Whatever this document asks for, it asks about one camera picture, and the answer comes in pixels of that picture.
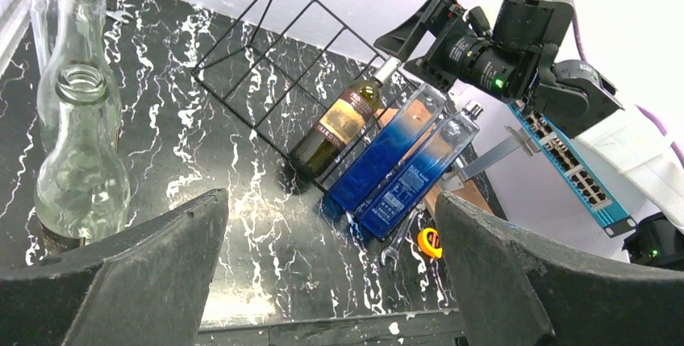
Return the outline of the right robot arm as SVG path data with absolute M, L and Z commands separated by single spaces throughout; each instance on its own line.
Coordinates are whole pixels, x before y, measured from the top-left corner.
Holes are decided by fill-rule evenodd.
M 568 142 L 622 106 L 588 63 L 556 61 L 573 16 L 572 0 L 503 0 L 490 23 L 479 7 L 427 0 L 374 46 L 436 88 L 459 81 L 514 107 L 531 131 L 552 137 L 548 154 L 596 211 L 614 199 Z

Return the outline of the blue square bottle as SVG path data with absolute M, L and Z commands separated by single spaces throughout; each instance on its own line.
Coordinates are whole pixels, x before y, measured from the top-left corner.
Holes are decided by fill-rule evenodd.
M 344 211 L 354 212 L 440 116 L 447 96 L 423 83 L 397 110 L 328 191 Z
M 470 100 L 458 113 L 433 126 L 358 214 L 359 223 L 374 237 L 384 240 L 479 133 L 476 120 L 482 112 L 483 106 Z

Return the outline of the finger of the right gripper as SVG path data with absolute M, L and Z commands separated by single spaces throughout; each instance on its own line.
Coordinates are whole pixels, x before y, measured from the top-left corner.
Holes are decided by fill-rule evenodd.
M 373 46 L 406 62 L 427 32 L 437 37 L 450 20 L 464 13 L 465 8 L 457 0 L 427 0 L 403 23 L 375 39 Z
M 424 83 L 438 89 L 441 92 L 448 92 L 454 85 L 455 76 L 423 57 L 408 60 L 403 68 Z

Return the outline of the silver combination wrench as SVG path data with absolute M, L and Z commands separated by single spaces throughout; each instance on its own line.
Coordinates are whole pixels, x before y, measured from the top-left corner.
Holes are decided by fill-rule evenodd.
M 390 244 L 385 247 L 380 254 L 380 264 L 382 266 L 392 266 L 395 271 L 398 267 L 399 250 L 406 239 L 407 232 L 411 228 L 414 220 L 424 214 L 426 210 L 425 201 L 418 202 L 401 222 Z

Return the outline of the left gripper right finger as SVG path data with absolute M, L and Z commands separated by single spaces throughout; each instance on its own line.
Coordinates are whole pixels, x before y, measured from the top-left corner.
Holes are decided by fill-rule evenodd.
M 680 345 L 683 274 L 595 256 L 443 192 L 435 221 L 470 345 Z

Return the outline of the tall clear glass bottle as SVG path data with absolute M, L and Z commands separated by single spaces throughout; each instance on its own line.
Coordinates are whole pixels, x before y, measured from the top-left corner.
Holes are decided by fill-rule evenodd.
M 71 64 L 97 67 L 105 77 L 107 129 L 118 146 L 121 97 L 103 45 L 105 0 L 32 0 L 31 25 L 39 62 L 37 111 L 45 152 L 56 143 L 59 115 L 55 87 L 59 71 Z

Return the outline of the blue-faced network switch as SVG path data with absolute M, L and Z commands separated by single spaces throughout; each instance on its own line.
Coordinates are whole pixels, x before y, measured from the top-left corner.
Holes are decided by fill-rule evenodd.
M 636 221 L 561 131 L 537 112 L 525 114 L 522 102 L 508 107 L 531 136 L 532 146 L 540 149 L 607 236 L 613 238 L 635 230 Z

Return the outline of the yellow tape measure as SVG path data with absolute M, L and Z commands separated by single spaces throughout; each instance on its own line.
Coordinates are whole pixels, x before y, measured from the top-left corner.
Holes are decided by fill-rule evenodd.
M 426 256 L 436 259 L 440 259 L 443 256 L 440 236 L 435 228 L 426 227 L 421 230 L 416 237 L 416 242 Z

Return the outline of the small wrench at back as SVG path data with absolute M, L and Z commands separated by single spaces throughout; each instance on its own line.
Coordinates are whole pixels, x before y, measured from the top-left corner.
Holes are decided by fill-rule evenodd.
M 115 22 L 122 24 L 128 24 L 134 18 L 131 13 L 128 13 L 125 10 L 106 10 L 106 16 Z

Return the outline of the green wine bottle tan label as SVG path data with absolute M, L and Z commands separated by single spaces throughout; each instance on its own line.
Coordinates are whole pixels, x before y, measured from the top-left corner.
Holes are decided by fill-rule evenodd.
M 382 88 L 401 66 L 390 57 L 368 79 L 354 80 L 289 153 L 290 162 L 303 176 L 316 179 L 335 161 L 376 114 Z

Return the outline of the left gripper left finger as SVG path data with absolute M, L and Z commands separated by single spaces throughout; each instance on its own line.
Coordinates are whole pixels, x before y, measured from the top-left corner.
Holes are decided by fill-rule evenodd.
M 229 216 L 213 189 L 97 243 L 1 272 L 4 345 L 191 345 Z

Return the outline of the short clear glass bottle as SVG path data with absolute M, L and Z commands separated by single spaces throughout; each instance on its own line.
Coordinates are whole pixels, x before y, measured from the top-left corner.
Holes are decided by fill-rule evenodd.
M 51 256 L 121 232 L 131 199 L 127 170 L 107 129 L 102 71 L 88 64 L 64 67 L 56 96 L 56 145 L 40 166 L 34 197 Z

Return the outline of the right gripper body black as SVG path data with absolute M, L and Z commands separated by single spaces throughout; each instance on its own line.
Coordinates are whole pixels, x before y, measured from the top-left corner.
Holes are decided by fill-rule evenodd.
M 510 50 L 495 41 L 479 6 L 450 20 L 421 57 L 452 73 L 455 82 L 464 82 L 504 103 L 530 94 L 540 60 L 531 52 Z

